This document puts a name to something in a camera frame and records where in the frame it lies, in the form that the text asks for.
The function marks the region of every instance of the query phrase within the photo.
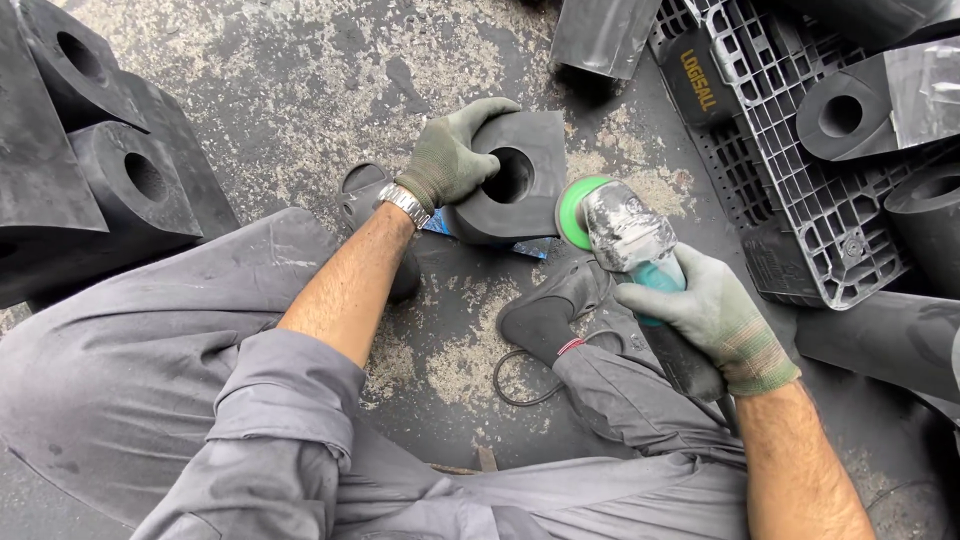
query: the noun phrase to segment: gray work pants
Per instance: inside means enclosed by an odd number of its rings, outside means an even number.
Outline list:
[[[24,463],[135,527],[204,445],[240,342],[276,323],[337,244],[287,209],[99,283],[0,341],[0,434]],[[456,477],[558,538],[748,537],[740,442],[652,372],[591,346],[556,373],[645,456]],[[402,509],[441,478],[355,422],[336,522]]]

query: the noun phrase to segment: plastic pallet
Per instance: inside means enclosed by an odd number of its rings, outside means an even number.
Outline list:
[[[812,157],[797,137],[797,107],[816,82],[866,55],[816,21],[774,9],[749,0],[664,0],[650,45],[669,81],[687,75],[665,62],[671,42],[707,33],[701,37],[724,91],[735,95],[730,118],[698,128],[671,91],[738,228],[757,291],[771,301],[847,309],[912,265],[881,211],[883,198],[911,173],[947,161],[960,141],[847,162]]]

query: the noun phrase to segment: power cord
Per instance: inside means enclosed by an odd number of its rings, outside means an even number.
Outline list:
[[[597,337],[598,335],[607,334],[607,333],[612,333],[620,341],[620,353],[618,353],[617,356],[620,356],[621,358],[625,360],[629,360],[635,364],[639,364],[649,369],[650,371],[654,372],[655,374],[657,374],[658,377],[662,379],[666,379],[666,374],[663,373],[663,370],[660,369],[660,367],[657,364],[648,362],[647,360],[644,360],[643,358],[640,358],[637,356],[625,354],[627,351],[627,340],[624,339],[623,335],[620,334],[620,332],[618,331],[615,331],[613,329],[603,329],[600,331],[595,331],[594,333],[591,333],[587,337],[585,337],[584,342],[589,342],[594,337]],[[499,396],[501,400],[513,406],[533,406],[549,400],[550,398],[553,397],[554,394],[564,389],[565,384],[563,382],[560,382],[553,388],[549,389],[542,396],[534,400],[530,400],[528,402],[520,402],[508,397],[507,394],[503,391],[503,388],[500,386],[500,369],[503,368],[503,364],[506,363],[507,360],[509,360],[510,358],[513,358],[514,356],[520,356],[520,355],[528,355],[532,357],[530,353],[528,353],[526,350],[517,349],[516,351],[510,351],[506,355],[501,356],[500,359],[496,362],[496,365],[493,367],[493,390],[496,392],[496,395]],[[716,422],[717,425],[719,425],[721,428],[724,428],[725,430],[730,429],[730,425],[727,423],[726,420],[724,420],[723,416],[718,414],[716,411],[710,408],[707,404],[705,404],[704,402],[696,398],[691,398],[691,397],[687,397],[687,398],[690,400],[691,403],[696,405],[697,408],[702,410],[704,414],[706,414],[707,417],[709,417],[710,420],[712,420],[713,422]]]

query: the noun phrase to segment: gray work glove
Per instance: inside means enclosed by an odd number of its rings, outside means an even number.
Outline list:
[[[734,396],[765,394],[800,376],[727,263],[683,243],[674,254],[686,275],[686,291],[623,283],[613,293],[616,301],[673,325],[713,359]]]
[[[430,215],[435,209],[466,198],[486,179],[500,172],[500,160],[474,154],[470,142],[487,120],[520,105],[505,97],[478,99],[449,116],[426,123],[407,170],[396,177]]]

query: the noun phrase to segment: black sock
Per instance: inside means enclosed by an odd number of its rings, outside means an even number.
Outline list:
[[[507,341],[553,368],[560,350],[577,339],[570,329],[573,304],[555,296],[541,298],[503,317],[500,332]]]

